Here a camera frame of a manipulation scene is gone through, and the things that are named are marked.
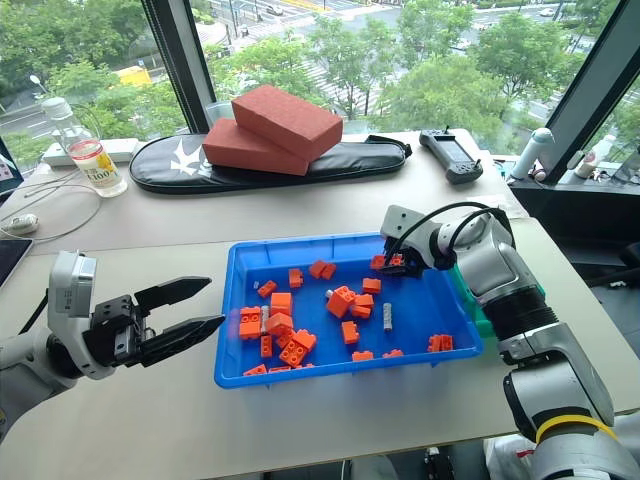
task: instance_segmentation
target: white power strip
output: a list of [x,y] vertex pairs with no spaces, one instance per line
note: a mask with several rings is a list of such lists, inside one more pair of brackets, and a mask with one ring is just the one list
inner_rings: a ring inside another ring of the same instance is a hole
[[[145,142],[140,142],[137,138],[115,138],[112,140],[101,140],[102,146],[107,151],[115,163],[129,163],[133,156],[138,153]],[[52,143],[42,155],[42,161],[52,167],[62,165],[73,165],[73,160],[66,154],[60,144]]]

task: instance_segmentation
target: yellow band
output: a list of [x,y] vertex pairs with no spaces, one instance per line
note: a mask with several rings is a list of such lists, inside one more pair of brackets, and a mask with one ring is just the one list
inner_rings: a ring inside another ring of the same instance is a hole
[[540,425],[540,428],[536,433],[536,443],[540,443],[542,435],[544,435],[547,430],[562,423],[586,423],[588,425],[593,425],[594,427],[609,434],[609,436],[611,436],[611,438],[613,438],[614,440],[618,440],[618,437],[616,437],[616,434],[613,432],[613,430],[611,430],[611,428],[602,423],[600,420],[596,420],[595,418],[587,417],[585,415],[559,415],[557,417],[550,418],[542,425]]

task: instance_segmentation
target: blue plastic tray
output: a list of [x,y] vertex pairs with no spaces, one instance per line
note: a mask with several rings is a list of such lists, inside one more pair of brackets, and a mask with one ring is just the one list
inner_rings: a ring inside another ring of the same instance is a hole
[[[243,242],[229,251],[224,290],[223,312],[227,315],[218,337],[214,378],[223,388],[272,384],[305,377],[387,368],[410,363],[436,365],[447,360],[468,358],[482,353],[482,341],[471,317],[465,312],[447,272],[427,270],[422,278],[388,277],[369,268],[371,257],[380,254],[384,241],[378,234],[356,234]],[[315,279],[308,267],[316,260],[338,266],[331,280]],[[304,285],[289,289],[288,270],[300,268]],[[326,309],[325,292],[347,285],[356,293],[362,291],[362,278],[381,278],[382,291],[374,295],[375,306],[369,319],[340,320]],[[284,365],[278,358],[280,349],[273,344],[274,355],[260,358],[260,340],[243,341],[238,337],[240,308],[268,303],[253,288],[267,280],[278,284],[276,291],[293,293],[294,328],[307,329],[317,336],[314,350],[303,364],[315,366],[264,375],[242,376],[242,373],[264,363],[267,368]],[[384,332],[382,304],[390,302],[393,331]],[[342,341],[341,321],[355,320],[360,340],[355,345]],[[431,335],[446,333],[454,337],[454,350],[428,353]],[[399,348],[402,357],[382,358],[382,354]],[[352,362],[351,353],[369,350],[374,359]]]

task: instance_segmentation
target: handheld controller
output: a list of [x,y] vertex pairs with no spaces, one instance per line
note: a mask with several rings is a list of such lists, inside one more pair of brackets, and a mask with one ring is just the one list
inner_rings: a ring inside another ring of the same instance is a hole
[[480,160],[473,160],[449,133],[442,130],[422,130],[420,144],[427,147],[446,169],[445,177],[454,185],[472,182],[482,175]]

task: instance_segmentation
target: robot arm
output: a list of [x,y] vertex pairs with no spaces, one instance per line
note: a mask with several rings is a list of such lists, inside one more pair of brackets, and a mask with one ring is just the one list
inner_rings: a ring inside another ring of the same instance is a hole
[[518,429],[538,443],[535,478],[609,478],[593,472],[640,478],[610,428],[614,411],[604,383],[569,327],[546,305],[503,222],[489,213],[446,224],[423,220],[418,212],[389,207],[381,229],[387,257],[407,253],[412,274],[457,265],[493,326],[501,358],[516,365],[503,388]]
[[148,367],[209,337],[223,315],[178,323],[156,335],[150,311],[195,295],[208,278],[183,277],[96,305],[91,296],[96,260],[60,252],[49,279],[48,328],[0,340],[0,443],[15,421],[68,390],[79,377],[99,380],[119,365]]

